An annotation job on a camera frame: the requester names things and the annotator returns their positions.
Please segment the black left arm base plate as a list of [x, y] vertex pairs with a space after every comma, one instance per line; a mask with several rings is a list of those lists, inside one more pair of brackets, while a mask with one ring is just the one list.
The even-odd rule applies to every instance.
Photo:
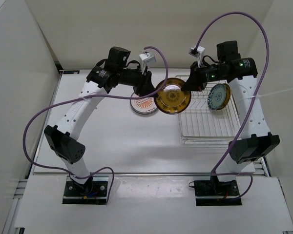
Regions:
[[71, 178], [65, 181], [62, 204], [69, 205], [106, 205], [108, 177], [94, 177], [90, 183], [77, 185]]

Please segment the teal blue patterned plate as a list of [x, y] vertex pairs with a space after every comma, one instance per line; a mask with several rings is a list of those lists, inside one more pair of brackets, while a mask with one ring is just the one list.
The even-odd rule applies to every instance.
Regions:
[[227, 102], [227, 89], [224, 84], [215, 85], [208, 95], [208, 107], [211, 110], [221, 110]]

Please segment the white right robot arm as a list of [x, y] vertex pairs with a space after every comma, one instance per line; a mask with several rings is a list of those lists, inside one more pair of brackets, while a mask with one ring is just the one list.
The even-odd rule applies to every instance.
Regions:
[[205, 89], [216, 82], [209, 92], [208, 107], [223, 109], [233, 98], [239, 115], [240, 128], [229, 143], [228, 149], [211, 171], [209, 188], [215, 195], [223, 195], [235, 182], [236, 176], [252, 161], [266, 156], [279, 143], [279, 135], [273, 135], [266, 123], [261, 102], [256, 97], [261, 80], [254, 59], [242, 58], [237, 41], [226, 41], [216, 46], [217, 61], [205, 61], [205, 49], [191, 48], [190, 54], [197, 58], [190, 67], [190, 75], [182, 91]]

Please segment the white plate orange sunburst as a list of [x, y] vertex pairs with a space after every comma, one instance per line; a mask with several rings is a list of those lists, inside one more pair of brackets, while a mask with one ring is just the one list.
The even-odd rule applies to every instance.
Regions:
[[152, 113], [158, 111], [154, 98], [152, 97], [131, 99], [130, 106], [133, 111], [139, 113]]

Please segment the green rimmed white plate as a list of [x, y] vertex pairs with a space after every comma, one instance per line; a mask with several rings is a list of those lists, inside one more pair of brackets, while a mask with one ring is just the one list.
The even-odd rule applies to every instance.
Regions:
[[134, 113], [136, 116], [139, 116], [139, 117], [152, 117], [152, 116], [154, 116], [155, 114], [157, 114], [158, 111], [156, 111], [156, 112], [152, 112], [152, 113], [139, 113], [139, 112], [135, 112], [135, 111], [133, 111], [133, 113]]

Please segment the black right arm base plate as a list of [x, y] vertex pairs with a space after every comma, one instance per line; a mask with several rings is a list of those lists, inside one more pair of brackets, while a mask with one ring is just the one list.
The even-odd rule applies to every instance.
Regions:
[[189, 184], [194, 189], [196, 206], [241, 206], [241, 198], [236, 180], [195, 180]]

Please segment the yellow patterned plate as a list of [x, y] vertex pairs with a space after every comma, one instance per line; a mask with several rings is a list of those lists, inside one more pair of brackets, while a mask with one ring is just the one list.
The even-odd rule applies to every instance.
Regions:
[[154, 98], [156, 107], [163, 113], [175, 115], [187, 109], [191, 102], [191, 91], [182, 91], [185, 82], [180, 78], [168, 78], [165, 86]]

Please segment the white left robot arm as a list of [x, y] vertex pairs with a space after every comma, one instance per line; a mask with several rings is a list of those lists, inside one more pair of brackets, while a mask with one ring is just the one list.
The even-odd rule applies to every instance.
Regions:
[[95, 65], [86, 77], [79, 94], [80, 101], [75, 101], [68, 112], [54, 126], [47, 125], [44, 135], [47, 142], [72, 173], [70, 176], [76, 190], [81, 195], [91, 193], [93, 177], [90, 175], [83, 155], [85, 146], [78, 138], [90, 115], [98, 104], [118, 84], [133, 87], [134, 93], [141, 97], [148, 94], [155, 96], [148, 65], [155, 62], [155, 56], [145, 51], [139, 55], [136, 69], [129, 69], [130, 51], [121, 47], [112, 47], [108, 57]]

